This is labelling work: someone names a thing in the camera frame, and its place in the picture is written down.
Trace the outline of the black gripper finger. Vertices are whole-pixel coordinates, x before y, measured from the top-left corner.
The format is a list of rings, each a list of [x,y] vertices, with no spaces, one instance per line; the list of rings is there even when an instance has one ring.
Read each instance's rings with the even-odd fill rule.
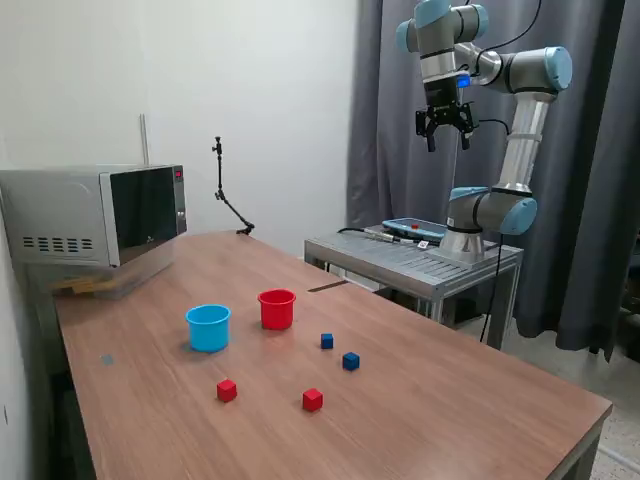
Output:
[[[436,151],[435,132],[437,128],[438,121],[434,118],[434,111],[431,108],[415,112],[416,134],[426,141],[429,152]]]
[[[462,103],[458,106],[457,129],[460,132],[461,148],[470,148],[470,138],[475,130],[475,123],[471,110],[471,103]]]

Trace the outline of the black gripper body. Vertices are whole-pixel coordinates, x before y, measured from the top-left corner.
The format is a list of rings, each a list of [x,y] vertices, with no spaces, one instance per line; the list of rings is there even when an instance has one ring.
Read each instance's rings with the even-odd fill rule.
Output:
[[[426,82],[423,87],[429,120],[437,126],[458,126],[461,116],[457,78],[441,78]]]

